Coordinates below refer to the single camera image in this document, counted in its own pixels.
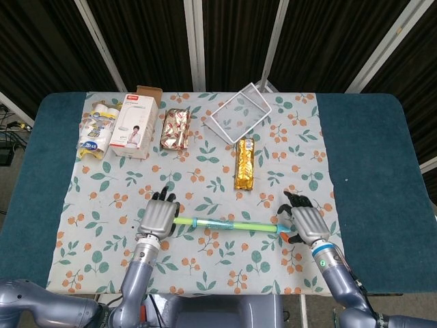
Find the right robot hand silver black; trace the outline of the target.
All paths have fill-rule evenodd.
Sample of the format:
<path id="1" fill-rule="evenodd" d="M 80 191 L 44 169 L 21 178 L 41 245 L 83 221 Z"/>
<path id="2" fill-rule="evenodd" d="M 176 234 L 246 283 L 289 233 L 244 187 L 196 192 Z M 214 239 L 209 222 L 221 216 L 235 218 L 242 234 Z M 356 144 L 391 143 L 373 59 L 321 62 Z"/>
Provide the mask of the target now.
<path id="1" fill-rule="evenodd" d="M 287 213 L 292 225 L 296 228 L 296 235 L 289 236 L 280 232 L 279 236 L 286 243 L 304 243 L 312 246 L 319 240 L 328 240 L 330 230 L 328 229 L 319 211 L 312 205 L 309 198 L 304 195 L 297 195 L 284 191 L 289 203 L 280 205 L 277 214 Z"/>

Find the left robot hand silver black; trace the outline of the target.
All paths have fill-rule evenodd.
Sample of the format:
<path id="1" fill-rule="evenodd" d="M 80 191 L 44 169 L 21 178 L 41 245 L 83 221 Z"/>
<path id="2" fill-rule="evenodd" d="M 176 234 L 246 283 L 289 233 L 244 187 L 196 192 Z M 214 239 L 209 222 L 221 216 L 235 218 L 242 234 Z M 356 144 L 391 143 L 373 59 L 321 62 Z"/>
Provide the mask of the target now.
<path id="1" fill-rule="evenodd" d="M 169 193 L 168 186 L 163 187 L 161 191 L 155 192 L 147 203 L 137 234 L 152 235 L 162 241 L 174 231 L 174 219 L 178 217 L 179 212 L 180 203 L 176 201 L 176 195 Z"/>

